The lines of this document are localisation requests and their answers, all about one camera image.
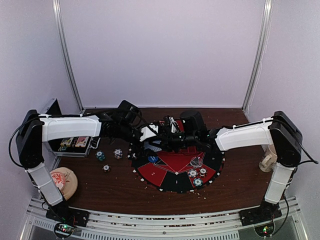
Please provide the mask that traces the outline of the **blue orange poker chip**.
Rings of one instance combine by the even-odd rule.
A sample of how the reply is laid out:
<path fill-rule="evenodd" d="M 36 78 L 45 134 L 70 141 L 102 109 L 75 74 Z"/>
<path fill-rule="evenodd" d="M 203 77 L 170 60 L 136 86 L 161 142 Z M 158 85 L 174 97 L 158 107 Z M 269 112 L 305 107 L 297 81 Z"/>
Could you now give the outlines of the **blue orange poker chip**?
<path fill-rule="evenodd" d="M 195 169 L 192 169 L 188 171 L 187 174 L 190 178 L 195 178 L 198 175 L 198 172 Z"/>

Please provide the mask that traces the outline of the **brown red chip stack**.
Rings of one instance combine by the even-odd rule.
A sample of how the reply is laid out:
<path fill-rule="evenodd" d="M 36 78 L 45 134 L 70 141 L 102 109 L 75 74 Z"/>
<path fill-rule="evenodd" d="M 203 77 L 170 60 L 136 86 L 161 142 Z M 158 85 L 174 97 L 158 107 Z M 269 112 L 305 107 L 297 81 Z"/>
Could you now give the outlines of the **brown red chip stack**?
<path fill-rule="evenodd" d="M 103 170 L 105 173 L 107 173 L 107 172 L 109 172 L 109 171 L 111 170 L 111 167 L 110 167 L 110 165 L 106 164 L 106 165 L 104 165 L 104 166 L 102 167 L 102 170 Z"/>

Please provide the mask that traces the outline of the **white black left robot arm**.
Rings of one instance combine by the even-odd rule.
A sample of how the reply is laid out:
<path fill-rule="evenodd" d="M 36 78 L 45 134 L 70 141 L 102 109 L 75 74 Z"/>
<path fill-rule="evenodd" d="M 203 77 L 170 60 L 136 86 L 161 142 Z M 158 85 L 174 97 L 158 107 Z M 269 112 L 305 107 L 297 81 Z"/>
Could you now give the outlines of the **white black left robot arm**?
<path fill-rule="evenodd" d="M 139 146 L 145 140 L 159 136 L 159 131 L 147 122 L 142 128 L 135 127 L 136 118 L 145 121 L 140 109 L 126 100 L 118 108 L 79 115 L 48 115 L 29 110 L 9 140 L 10 145 L 12 141 L 16 143 L 19 161 L 14 164 L 26 170 L 46 201 L 48 212 L 59 221 L 68 222 L 75 215 L 45 165 L 43 143 L 72 137 L 107 137 Z"/>

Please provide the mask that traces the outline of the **green blue chip stack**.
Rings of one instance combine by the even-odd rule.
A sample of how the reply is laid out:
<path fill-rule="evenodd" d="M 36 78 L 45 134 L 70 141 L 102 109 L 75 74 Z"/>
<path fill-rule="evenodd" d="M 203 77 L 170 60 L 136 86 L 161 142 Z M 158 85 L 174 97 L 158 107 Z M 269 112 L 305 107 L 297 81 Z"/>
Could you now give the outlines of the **green blue chip stack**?
<path fill-rule="evenodd" d="M 98 161 L 104 161 L 106 159 L 103 151 L 97 151 L 95 153 L 95 157 L 97 158 Z"/>

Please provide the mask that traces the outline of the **brown white poker chip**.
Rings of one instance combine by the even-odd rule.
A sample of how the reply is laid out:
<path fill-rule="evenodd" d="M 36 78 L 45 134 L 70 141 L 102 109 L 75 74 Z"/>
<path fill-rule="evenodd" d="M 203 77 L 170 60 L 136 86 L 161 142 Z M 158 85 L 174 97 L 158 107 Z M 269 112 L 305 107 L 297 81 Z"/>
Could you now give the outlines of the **brown white poker chip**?
<path fill-rule="evenodd" d="M 201 177 L 201 178 L 204 178 L 204 177 L 206 177 L 207 176 L 207 173 L 208 173 L 208 171 L 207 171 L 207 169 L 206 168 L 200 168 L 199 169 L 199 176 Z"/>

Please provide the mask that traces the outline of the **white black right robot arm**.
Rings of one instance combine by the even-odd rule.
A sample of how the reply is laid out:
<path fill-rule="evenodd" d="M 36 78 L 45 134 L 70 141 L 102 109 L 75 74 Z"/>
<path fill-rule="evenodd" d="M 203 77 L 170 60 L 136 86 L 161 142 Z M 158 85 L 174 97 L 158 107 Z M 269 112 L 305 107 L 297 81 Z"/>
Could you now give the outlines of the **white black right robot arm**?
<path fill-rule="evenodd" d="M 181 148 L 196 146 L 203 152 L 225 151 L 257 145 L 273 145 L 277 155 L 273 174 L 259 207 L 241 210 L 239 216 L 243 225 L 270 221 L 279 208 L 279 201 L 289 186 L 296 168 L 303 163 L 303 146 L 300 130 L 282 111 L 261 121 L 221 127 L 208 130 L 199 111 L 186 110 L 180 114 L 183 131 L 163 132 L 160 148 L 165 151 L 178 151 Z"/>

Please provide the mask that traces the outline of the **green blue poker chip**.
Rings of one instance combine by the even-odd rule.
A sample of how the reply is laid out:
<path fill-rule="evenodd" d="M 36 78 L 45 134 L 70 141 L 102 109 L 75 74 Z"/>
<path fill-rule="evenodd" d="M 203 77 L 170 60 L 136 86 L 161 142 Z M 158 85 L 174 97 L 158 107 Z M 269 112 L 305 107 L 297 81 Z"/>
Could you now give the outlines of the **green blue poker chip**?
<path fill-rule="evenodd" d="M 193 185 L 195 187 L 200 187 L 203 185 L 203 180 L 201 178 L 194 178 L 193 179 Z"/>

